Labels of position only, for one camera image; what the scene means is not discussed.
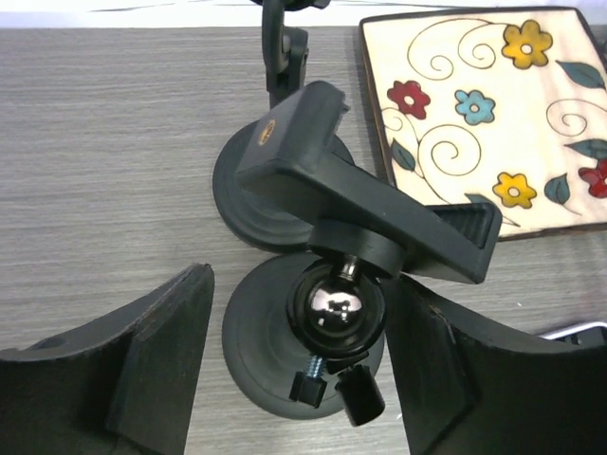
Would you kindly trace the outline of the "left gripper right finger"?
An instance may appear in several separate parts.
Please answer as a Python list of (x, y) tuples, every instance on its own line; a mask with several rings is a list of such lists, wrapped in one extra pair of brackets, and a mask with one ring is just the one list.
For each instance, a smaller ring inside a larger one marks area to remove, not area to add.
[(385, 282), (413, 454), (602, 454), (606, 350), (524, 333), (411, 279)]

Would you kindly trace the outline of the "floral square plate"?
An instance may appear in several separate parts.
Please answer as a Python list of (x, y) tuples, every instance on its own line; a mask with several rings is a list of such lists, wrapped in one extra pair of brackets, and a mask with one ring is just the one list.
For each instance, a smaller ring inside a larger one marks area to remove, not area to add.
[(390, 183), (425, 205), (490, 202), (502, 237), (606, 224), (606, 60), (572, 7), (364, 19)]

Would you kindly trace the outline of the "purple case phone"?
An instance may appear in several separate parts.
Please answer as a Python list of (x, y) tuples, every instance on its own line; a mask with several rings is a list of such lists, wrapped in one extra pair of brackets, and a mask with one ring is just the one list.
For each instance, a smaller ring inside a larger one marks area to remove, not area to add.
[(582, 347), (603, 346), (606, 344), (606, 323), (604, 321), (576, 323), (543, 334), (541, 338)]

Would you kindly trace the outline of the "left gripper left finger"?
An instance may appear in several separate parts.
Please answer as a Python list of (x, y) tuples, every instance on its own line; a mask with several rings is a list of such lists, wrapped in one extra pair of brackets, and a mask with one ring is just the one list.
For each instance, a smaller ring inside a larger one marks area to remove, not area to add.
[(181, 454), (214, 291), (193, 264), (86, 324), (1, 353), (5, 454)]

